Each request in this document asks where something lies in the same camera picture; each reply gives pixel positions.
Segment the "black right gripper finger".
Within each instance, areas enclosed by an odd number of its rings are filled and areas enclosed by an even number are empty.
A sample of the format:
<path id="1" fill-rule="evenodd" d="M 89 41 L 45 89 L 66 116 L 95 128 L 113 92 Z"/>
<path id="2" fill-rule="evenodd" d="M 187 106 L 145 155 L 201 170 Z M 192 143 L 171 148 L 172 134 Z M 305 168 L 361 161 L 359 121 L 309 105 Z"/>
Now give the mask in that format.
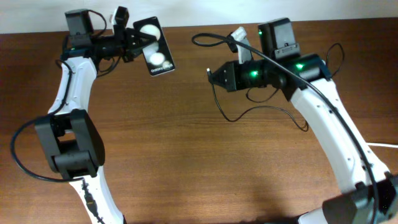
<path id="1" fill-rule="evenodd" d="M 224 88 L 226 91 L 231 91 L 231 87 L 230 87 L 228 81 L 225 79 L 225 77 L 209 76 L 208 77 L 208 81 L 212 85 L 217 85 L 217 86 L 220 86 L 220 87 Z"/>
<path id="2" fill-rule="evenodd" d="M 211 78 L 229 78 L 232 74 L 232 62 L 225 62 L 210 75 Z"/>

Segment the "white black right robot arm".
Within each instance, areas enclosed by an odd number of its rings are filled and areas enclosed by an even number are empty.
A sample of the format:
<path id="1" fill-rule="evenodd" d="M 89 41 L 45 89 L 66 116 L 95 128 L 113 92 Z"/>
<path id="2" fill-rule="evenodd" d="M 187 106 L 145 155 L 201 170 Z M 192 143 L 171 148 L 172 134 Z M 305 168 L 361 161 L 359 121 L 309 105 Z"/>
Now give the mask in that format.
<path id="1" fill-rule="evenodd" d="M 397 176 L 369 148 L 345 110 L 327 62 L 300 53 L 287 18 L 260 24 L 258 33 L 258 51 L 242 27 L 219 36 L 238 59 L 209 72 L 209 82 L 228 91 L 269 85 L 280 90 L 313 130 L 341 190 L 340 196 L 287 223 L 382 223 L 395 217 Z M 253 59 L 255 53 L 259 60 Z"/>

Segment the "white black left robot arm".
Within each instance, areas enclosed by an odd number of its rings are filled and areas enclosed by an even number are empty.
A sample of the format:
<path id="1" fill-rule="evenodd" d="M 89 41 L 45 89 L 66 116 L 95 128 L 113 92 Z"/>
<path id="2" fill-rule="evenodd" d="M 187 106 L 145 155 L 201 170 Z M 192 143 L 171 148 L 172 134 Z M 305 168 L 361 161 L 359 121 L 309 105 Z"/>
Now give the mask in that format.
<path id="1" fill-rule="evenodd" d="M 111 73 L 120 62 L 143 55 L 152 76 L 174 70 L 158 18 L 127 26 L 129 13 L 118 7 L 109 24 L 112 34 L 95 32 L 89 9 L 65 14 L 69 35 L 59 64 L 62 79 L 47 115 L 34 123 L 50 168 L 81 198 L 93 223 L 124 223 L 104 174 L 103 140 L 88 114 L 94 81 Z"/>

